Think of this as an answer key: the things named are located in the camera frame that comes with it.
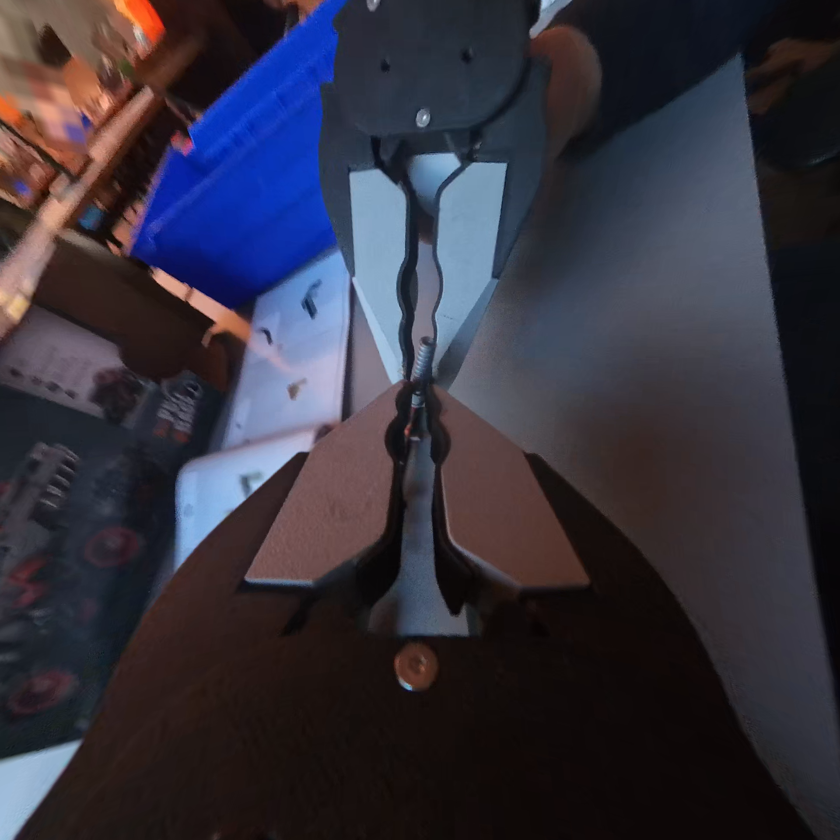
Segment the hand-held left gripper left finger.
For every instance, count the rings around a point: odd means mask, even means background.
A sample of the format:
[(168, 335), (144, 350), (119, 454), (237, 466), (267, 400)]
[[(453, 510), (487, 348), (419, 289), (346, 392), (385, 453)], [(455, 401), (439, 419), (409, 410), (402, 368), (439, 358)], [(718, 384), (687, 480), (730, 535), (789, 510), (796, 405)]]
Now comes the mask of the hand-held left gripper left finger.
[(248, 568), (253, 585), (314, 586), (385, 536), (395, 460), (386, 443), (402, 382), (314, 445)]

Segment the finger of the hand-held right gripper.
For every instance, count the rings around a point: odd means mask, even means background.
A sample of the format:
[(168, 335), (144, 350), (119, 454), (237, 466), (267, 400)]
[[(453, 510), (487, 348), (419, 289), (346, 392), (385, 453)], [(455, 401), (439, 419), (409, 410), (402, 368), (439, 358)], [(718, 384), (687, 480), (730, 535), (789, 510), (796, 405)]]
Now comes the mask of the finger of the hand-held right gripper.
[(379, 169), (350, 173), (353, 286), (390, 383), (414, 365), (417, 233), (404, 185)]
[(498, 228), (508, 165), (423, 161), (423, 207), (434, 220), (439, 293), (434, 307), (436, 383), (450, 389), (498, 284)]

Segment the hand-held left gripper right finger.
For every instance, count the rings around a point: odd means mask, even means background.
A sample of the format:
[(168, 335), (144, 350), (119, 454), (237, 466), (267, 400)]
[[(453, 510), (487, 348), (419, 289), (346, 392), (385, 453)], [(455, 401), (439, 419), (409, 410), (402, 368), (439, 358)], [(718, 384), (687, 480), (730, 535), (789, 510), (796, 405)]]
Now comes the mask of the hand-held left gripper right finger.
[(519, 446), (436, 385), (427, 428), (435, 573), (451, 613), (591, 586)]

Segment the grey spring shock absorber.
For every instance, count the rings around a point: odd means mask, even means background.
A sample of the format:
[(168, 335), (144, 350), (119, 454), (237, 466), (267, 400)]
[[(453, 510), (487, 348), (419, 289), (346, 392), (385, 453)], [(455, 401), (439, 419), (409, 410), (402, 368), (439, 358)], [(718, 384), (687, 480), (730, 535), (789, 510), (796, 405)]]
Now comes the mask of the grey spring shock absorber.
[(403, 456), (408, 458), (412, 446), (424, 434), (424, 416), (428, 387), (433, 380), (436, 342), (433, 337), (423, 336), (416, 349), (410, 377), (411, 401), (403, 427)]

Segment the person's right forearm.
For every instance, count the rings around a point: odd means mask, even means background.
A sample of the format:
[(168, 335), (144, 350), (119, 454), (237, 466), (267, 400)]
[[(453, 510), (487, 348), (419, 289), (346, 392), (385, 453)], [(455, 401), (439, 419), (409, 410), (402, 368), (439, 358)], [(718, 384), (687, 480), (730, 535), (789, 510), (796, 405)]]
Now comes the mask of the person's right forearm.
[(736, 55), (765, 2), (574, 1), (553, 18), (594, 49), (598, 105), (579, 144), (600, 144), (668, 105)]

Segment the dark cardboard lego box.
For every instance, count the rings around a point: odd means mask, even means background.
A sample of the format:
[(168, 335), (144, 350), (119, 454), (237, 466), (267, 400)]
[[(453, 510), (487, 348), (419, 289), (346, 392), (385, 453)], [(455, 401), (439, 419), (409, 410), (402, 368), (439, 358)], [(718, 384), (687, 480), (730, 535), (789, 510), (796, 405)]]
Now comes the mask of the dark cardboard lego box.
[(2, 340), (1, 755), (88, 730), (206, 453), (230, 363), (147, 269), (62, 238)]

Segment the person's right hand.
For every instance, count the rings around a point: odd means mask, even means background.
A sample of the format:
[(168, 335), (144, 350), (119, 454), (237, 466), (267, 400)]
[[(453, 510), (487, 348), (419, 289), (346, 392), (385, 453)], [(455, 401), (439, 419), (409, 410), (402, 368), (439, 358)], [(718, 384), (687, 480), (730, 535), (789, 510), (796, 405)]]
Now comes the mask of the person's right hand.
[(602, 88), (602, 65), (585, 35), (571, 26), (547, 28), (532, 40), (533, 56), (550, 63), (546, 89), (547, 162), (590, 127)]

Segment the blue plastic bin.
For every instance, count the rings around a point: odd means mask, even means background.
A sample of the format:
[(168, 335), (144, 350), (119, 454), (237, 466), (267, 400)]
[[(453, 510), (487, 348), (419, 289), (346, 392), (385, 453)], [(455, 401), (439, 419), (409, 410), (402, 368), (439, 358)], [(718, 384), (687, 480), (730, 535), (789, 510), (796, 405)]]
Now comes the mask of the blue plastic bin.
[(168, 151), (131, 256), (236, 309), (335, 245), (319, 184), (320, 87), (333, 77), (336, 14), (316, 2), (290, 31), (265, 2), (256, 35), (279, 38)]

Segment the open instruction booklet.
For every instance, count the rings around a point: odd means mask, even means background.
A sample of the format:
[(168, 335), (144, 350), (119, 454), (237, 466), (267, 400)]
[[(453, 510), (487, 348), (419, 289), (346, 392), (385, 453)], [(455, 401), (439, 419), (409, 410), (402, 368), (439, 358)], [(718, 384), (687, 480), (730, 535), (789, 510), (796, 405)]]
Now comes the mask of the open instruction booklet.
[(190, 461), (176, 481), (175, 570), (339, 423), (349, 328), (350, 275), (336, 248), (257, 299), (220, 449)]

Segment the person's leg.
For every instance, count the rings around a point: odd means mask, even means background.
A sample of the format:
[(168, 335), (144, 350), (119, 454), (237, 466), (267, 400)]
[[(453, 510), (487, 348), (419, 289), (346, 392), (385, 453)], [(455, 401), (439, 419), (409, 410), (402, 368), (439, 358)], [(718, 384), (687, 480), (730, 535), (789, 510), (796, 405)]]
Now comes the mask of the person's leg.
[(838, 697), (838, 162), (786, 171), (758, 161), (757, 179), (815, 584)]

